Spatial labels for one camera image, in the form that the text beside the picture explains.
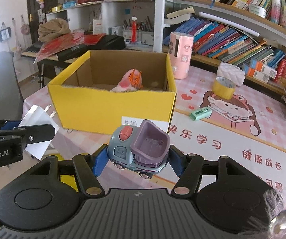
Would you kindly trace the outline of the pink plush bird orange beak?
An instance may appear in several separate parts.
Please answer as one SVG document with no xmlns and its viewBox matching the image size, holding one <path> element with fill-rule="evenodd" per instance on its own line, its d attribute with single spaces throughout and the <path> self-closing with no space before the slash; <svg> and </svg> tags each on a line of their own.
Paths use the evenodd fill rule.
<svg viewBox="0 0 286 239">
<path fill-rule="evenodd" d="M 137 69 L 130 69 L 125 73 L 112 92 L 128 92 L 137 91 L 143 88 L 142 86 L 142 72 Z"/>
</svg>

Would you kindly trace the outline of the grey chair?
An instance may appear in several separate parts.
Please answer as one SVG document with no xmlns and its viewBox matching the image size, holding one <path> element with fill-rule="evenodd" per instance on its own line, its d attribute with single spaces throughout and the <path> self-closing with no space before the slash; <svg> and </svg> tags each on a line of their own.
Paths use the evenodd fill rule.
<svg viewBox="0 0 286 239">
<path fill-rule="evenodd" d="M 12 55 L 0 52 L 0 119 L 21 120 L 23 97 L 18 85 Z"/>
</svg>

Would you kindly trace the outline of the beige knitted cloth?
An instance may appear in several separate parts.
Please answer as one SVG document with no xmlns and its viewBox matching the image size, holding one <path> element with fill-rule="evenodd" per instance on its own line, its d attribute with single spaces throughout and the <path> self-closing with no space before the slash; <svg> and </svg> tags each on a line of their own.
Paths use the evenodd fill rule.
<svg viewBox="0 0 286 239">
<path fill-rule="evenodd" d="M 39 25 L 37 30 L 38 40 L 46 43 L 60 36 L 71 33 L 69 24 L 62 18 L 55 18 Z"/>
</svg>

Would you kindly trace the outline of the white orange box upper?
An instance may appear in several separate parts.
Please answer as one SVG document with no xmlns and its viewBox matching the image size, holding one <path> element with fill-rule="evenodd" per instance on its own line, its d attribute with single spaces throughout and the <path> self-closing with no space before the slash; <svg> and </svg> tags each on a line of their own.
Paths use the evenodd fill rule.
<svg viewBox="0 0 286 239">
<path fill-rule="evenodd" d="M 272 79 L 275 79 L 275 77 L 277 76 L 277 70 L 269 67 L 268 65 L 257 61 L 255 59 L 250 60 L 249 66 L 253 69 L 255 69 L 256 71 L 259 71 L 269 77 L 271 77 Z"/>
</svg>

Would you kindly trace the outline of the yellow cardboard box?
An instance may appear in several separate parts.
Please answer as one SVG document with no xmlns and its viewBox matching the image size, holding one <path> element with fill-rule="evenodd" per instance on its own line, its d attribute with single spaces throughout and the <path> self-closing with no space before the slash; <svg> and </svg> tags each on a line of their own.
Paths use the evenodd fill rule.
<svg viewBox="0 0 286 239">
<path fill-rule="evenodd" d="M 112 92 L 130 69 L 142 72 L 143 88 Z M 130 50 L 88 51 L 48 91 L 63 128 L 100 134 L 144 119 L 168 131 L 177 95 L 168 54 Z"/>
</svg>

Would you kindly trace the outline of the red tassel ornament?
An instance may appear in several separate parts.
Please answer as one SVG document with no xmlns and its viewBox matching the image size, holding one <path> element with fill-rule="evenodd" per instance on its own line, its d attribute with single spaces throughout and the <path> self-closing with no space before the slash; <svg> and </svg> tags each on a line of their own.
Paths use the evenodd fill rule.
<svg viewBox="0 0 286 239">
<path fill-rule="evenodd" d="M 137 32 L 137 17 L 133 16 L 131 18 L 132 20 L 132 37 L 131 37 L 131 43 L 136 43 L 136 32 Z"/>
</svg>

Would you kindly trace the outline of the white power adapter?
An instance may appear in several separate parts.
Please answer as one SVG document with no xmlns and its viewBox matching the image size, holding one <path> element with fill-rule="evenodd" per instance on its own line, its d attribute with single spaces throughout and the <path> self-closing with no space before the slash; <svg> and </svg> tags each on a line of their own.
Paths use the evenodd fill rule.
<svg viewBox="0 0 286 239">
<path fill-rule="evenodd" d="M 46 152 L 48 146 L 59 131 L 59 125 L 52 119 L 56 111 L 48 114 L 52 105 L 47 105 L 45 109 L 33 105 L 23 117 L 18 127 L 26 130 L 26 151 L 33 157 L 40 160 Z"/>
</svg>

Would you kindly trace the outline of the row of books lower shelf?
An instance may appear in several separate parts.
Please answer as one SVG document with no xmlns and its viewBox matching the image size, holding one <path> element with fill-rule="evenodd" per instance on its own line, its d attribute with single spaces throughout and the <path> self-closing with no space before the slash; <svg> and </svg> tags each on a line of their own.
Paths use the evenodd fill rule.
<svg viewBox="0 0 286 239">
<path fill-rule="evenodd" d="M 286 82 L 286 48 L 258 41 L 240 29 L 204 18 L 188 16 L 174 25 L 175 32 L 192 36 L 192 55 L 207 57 L 239 68 L 265 64 L 276 72 L 275 83 Z"/>
</svg>

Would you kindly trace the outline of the black electronic keyboard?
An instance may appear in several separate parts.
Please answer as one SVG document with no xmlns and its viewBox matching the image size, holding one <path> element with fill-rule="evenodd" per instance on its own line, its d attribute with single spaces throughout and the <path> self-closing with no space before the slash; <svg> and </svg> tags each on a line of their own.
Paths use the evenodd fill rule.
<svg viewBox="0 0 286 239">
<path fill-rule="evenodd" d="M 22 53 L 22 57 L 28 57 L 35 60 L 37 53 L 39 52 L 43 42 L 36 42 L 32 46 L 25 49 Z M 74 47 L 71 49 L 64 50 L 57 53 L 56 55 L 50 56 L 46 59 L 55 60 L 55 61 L 67 61 L 73 58 L 80 57 L 85 52 L 89 50 L 122 50 L 126 47 L 125 40 L 121 36 L 117 35 L 105 35 L 96 45 Z"/>
</svg>

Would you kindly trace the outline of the red paper sheets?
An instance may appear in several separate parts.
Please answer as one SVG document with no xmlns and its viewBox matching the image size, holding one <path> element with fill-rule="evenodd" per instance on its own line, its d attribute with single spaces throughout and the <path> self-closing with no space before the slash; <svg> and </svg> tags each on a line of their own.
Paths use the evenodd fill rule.
<svg viewBox="0 0 286 239">
<path fill-rule="evenodd" d="M 96 45 L 105 35 L 105 33 L 85 35 L 83 32 L 72 32 L 60 36 L 42 44 L 34 63 L 76 46 L 83 48 L 84 46 Z"/>
</svg>

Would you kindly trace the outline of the yellow tape roll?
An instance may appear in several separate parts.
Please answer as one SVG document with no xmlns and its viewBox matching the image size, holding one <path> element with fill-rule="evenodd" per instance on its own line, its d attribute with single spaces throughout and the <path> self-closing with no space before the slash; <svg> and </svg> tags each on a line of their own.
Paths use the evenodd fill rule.
<svg viewBox="0 0 286 239">
<path fill-rule="evenodd" d="M 216 77 L 212 91 L 222 99 L 230 100 L 236 89 L 235 83 L 225 77 Z"/>
</svg>

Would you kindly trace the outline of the green crocodile stapler remover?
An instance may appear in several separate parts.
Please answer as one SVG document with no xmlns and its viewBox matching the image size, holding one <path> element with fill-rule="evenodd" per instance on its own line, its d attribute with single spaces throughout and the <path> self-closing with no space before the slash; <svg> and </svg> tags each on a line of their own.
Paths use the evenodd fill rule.
<svg viewBox="0 0 286 239">
<path fill-rule="evenodd" d="M 189 117 L 193 120 L 193 121 L 199 121 L 201 119 L 204 118 L 209 118 L 212 114 L 212 110 L 209 107 L 202 107 L 199 108 L 197 110 L 192 111 L 189 114 Z"/>
</svg>

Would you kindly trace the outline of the grey toy truck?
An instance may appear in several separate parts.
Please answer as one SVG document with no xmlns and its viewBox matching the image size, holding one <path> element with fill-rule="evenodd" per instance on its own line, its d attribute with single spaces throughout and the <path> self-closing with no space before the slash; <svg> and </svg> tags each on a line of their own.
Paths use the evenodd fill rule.
<svg viewBox="0 0 286 239">
<path fill-rule="evenodd" d="M 139 127 L 118 127 L 108 144 L 108 157 L 118 169 L 128 169 L 150 180 L 168 162 L 170 137 L 149 120 Z"/>
</svg>

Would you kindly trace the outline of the white quilted pouch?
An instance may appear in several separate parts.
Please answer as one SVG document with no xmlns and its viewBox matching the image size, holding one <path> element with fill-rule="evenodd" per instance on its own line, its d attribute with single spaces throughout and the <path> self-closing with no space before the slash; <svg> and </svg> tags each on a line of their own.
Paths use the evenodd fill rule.
<svg viewBox="0 0 286 239">
<path fill-rule="evenodd" d="M 235 65 L 220 62 L 217 69 L 217 76 L 224 77 L 236 86 L 242 86 L 245 80 L 245 72 Z"/>
</svg>

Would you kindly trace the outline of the pink cylindrical humidifier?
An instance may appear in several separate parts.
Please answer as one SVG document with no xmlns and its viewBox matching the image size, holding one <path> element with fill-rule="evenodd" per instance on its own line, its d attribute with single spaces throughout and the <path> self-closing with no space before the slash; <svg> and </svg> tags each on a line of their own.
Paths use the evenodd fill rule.
<svg viewBox="0 0 286 239">
<path fill-rule="evenodd" d="M 175 79 L 187 78 L 194 37 L 189 34 L 172 32 L 169 42 L 169 56 Z"/>
</svg>

